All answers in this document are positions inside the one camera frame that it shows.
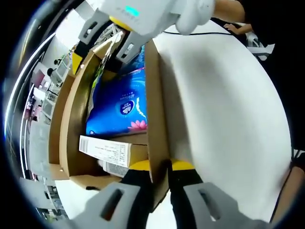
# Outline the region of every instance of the cardboard box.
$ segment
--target cardboard box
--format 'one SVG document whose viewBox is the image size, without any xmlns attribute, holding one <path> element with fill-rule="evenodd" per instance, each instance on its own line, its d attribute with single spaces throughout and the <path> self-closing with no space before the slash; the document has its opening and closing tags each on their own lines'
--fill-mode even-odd
<svg viewBox="0 0 305 229">
<path fill-rule="evenodd" d="M 88 97 L 94 73 L 109 47 L 110 42 L 105 42 L 90 51 L 83 62 L 83 68 L 78 70 L 75 78 L 69 76 L 74 78 L 72 85 L 69 81 L 64 82 L 58 97 L 60 102 L 55 106 L 51 123 L 49 162 L 53 178 L 69 178 L 87 189 L 101 189 L 113 181 L 120 181 L 118 177 L 101 176 L 101 167 L 98 166 L 97 159 L 79 151 L 80 135 L 85 133 Z M 167 175 L 161 170 L 161 163 L 170 157 L 158 58 L 159 54 L 153 41 L 148 42 L 145 45 L 147 133 L 112 139 L 147 145 L 150 175 L 154 183 L 155 206 L 164 198 L 168 190 Z"/>
</svg>

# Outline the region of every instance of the teal indicator light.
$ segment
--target teal indicator light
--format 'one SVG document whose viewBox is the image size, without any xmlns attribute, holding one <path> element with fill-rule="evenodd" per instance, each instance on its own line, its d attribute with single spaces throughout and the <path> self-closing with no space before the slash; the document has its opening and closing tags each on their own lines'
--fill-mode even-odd
<svg viewBox="0 0 305 229">
<path fill-rule="evenodd" d="M 135 8 L 130 7 L 130 6 L 126 6 L 125 11 L 135 17 L 138 17 L 140 15 L 140 12 L 138 12 Z"/>
</svg>

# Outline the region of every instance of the white label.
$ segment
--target white label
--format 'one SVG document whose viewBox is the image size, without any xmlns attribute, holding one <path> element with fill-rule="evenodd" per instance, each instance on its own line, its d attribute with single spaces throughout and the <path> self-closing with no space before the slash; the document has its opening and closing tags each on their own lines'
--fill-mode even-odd
<svg viewBox="0 0 305 229">
<path fill-rule="evenodd" d="M 118 166 L 115 164 L 111 164 L 109 162 L 103 161 L 103 170 L 107 173 L 113 174 L 118 177 L 124 177 L 126 173 L 128 172 L 128 168 L 125 168 L 123 166 Z"/>
<path fill-rule="evenodd" d="M 96 159 L 128 168 L 130 147 L 130 143 L 81 136 L 79 151 Z"/>
</svg>

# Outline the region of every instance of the blue tissue package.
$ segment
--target blue tissue package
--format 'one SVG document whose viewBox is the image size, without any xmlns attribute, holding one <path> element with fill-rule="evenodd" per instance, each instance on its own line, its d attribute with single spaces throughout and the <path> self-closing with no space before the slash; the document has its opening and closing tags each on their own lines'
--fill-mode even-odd
<svg viewBox="0 0 305 229">
<path fill-rule="evenodd" d="M 93 103 L 87 135 L 110 137 L 146 131 L 145 69 L 96 85 Z"/>
<path fill-rule="evenodd" d="M 141 48 L 139 55 L 137 55 L 133 60 L 130 61 L 127 65 L 123 66 L 119 71 L 119 75 L 131 73 L 137 69 L 144 67 L 144 45 Z"/>
</svg>

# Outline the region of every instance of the white tabletop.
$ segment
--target white tabletop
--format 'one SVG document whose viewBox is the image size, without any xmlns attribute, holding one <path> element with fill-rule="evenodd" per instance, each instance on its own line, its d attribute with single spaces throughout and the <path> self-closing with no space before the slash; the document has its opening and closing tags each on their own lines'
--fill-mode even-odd
<svg viewBox="0 0 305 229">
<path fill-rule="evenodd" d="M 194 31 L 200 32 L 226 30 L 209 22 Z M 290 135 L 268 75 L 233 36 L 161 34 L 154 42 L 172 157 L 191 161 L 203 181 L 235 198 L 247 216 L 269 221 L 290 162 Z M 70 218 L 95 194 L 71 181 L 56 185 Z M 169 197 L 158 208 L 147 228 L 175 228 L 165 224 L 168 215 L 174 220 L 173 212 L 164 214 L 172 209 Z"/>
</svg>

